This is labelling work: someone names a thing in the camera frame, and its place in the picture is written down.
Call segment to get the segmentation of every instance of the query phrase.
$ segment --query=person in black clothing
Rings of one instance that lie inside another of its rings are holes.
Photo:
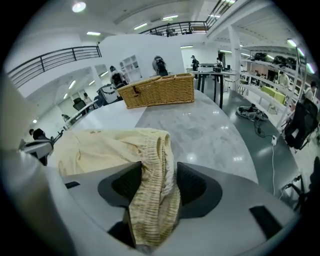
[[[191,64],[192,70],[193,71],[198,71],[199,61],[197,61],[197,59],[196,59],[196,57],[194,55],[191,56],[191,59],[192,59],[192,64]]]
[[[46,137],[46,134],[41,129],[30,129],[29,134],[33,137],[34,140],[50,140]]]

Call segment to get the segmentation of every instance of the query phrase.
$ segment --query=woven basket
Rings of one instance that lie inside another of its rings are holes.
[[[182,73],[131,83],[119,88],[127,109],[195,101],[194,75]]]

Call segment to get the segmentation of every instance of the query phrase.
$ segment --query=black metal railing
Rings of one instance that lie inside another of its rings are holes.
[[[8,76],[16,88],[19,88],[43,72],[63,64],[101,56],[98,46],[80,46],[55,50],[22,63],[9,71]]]
[[[212,27],[236,1],[237,0],[219,0],[205,21],[207,26]]]
[[[205,34],[208,29],[209,27],[205,21],[187,21],[167,23],[166,25],[157,26],[143,31],[140,34],[174,37],[187,34]]]

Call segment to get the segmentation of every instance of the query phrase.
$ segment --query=marble tabletop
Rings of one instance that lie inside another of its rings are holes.
[[[210,98],[195,90],[195,102],[127,109],[124,101],[100,107],[72,131],[154,128],[170,133],[175,162],[200,165],[258,183],[245,142],[228,116]]]

